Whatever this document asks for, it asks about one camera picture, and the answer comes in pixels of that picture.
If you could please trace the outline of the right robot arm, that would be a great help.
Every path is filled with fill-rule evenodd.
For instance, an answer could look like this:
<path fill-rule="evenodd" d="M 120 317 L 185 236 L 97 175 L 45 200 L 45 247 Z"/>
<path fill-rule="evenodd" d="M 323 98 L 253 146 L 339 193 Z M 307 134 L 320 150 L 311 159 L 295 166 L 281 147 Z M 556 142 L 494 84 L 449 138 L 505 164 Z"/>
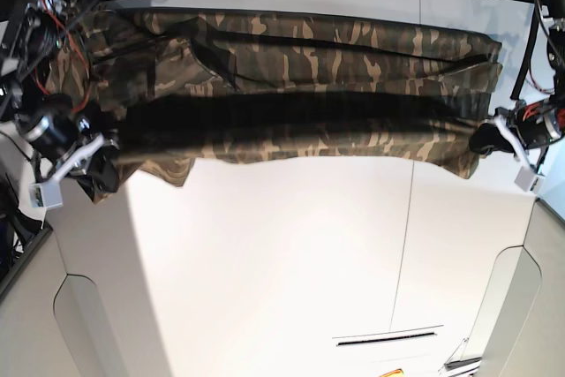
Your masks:
<path fill-rule="evenodd" d="M 1 119 L 32 148 L 34 207 L 61 207 L 61 183 L 114 193 L 116 137 L 90 102 L 92 66 L 73 32 L 100 0 L 15 0 L 1 40 Z"/>

